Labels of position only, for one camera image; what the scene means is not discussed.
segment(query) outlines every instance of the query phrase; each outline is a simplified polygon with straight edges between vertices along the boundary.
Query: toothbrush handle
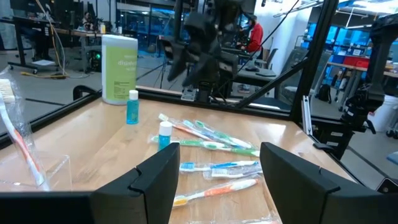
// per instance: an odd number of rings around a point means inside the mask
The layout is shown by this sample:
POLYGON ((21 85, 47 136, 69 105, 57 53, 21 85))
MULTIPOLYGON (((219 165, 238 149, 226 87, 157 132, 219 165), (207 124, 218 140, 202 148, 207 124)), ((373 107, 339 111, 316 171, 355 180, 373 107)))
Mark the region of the toothbrush handle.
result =
POLYGON ((240 154, 240 155, 245 155, 245 156, 256 156, 255 152, 256 150, 249 150, 249 149, 231 149, 231 152, 240 154))

